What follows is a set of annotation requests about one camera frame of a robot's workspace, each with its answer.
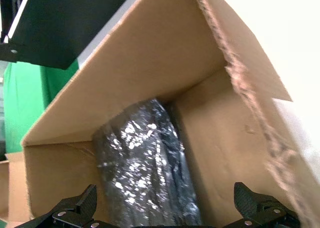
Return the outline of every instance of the wrapped cylindrical object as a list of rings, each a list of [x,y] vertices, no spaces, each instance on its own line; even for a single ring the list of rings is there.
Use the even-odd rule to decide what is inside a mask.
[[[113,225],[201,224],[184,146],[157,100],[130,106],[93,142]]]

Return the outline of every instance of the cardboard box flap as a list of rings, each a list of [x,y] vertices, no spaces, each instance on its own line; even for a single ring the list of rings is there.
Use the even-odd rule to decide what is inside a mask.
[[[9,161],[0,161],[0,220],[8,221]]]
[[[31,218],[23,152],[5,155],[9,160],[9,214],[8,220],[27,222]]]
[[[224,65],[196,0],[137,0],[22,143],[88,141],[125,107],[174,96]]]

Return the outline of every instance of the green backdrop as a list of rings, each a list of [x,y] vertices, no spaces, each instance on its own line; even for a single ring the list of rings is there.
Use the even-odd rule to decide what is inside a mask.
[[[20,152],[20,141],[69,79],[78,70],[24,62],[10,63],[4,72],[3,100],[6,152]]]

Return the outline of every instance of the corrugated cardboard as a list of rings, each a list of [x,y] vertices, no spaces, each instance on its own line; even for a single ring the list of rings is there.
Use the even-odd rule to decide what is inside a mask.
[[[32,215],[94,183],[95,218],[107,222],[91,136],[154,97],[179,112],[205,224],[240,218],[240,181],[294,208],[305,227],[319,225],[320,187],[272,101],[291,98],[224,0],[135,2],[22,141]]]
[[[9,161],[0,162],[0,220],[8,221]]]
[[[5,155],[9,161],[8,221],[27,222],[31,218],[28,202],[25,156],[23,152]]]

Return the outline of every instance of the black panel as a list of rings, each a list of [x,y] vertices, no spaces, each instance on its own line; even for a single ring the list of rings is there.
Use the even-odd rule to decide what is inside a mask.
[[[28,0],[8,45],[18,61],[67,69],[124,1]]]

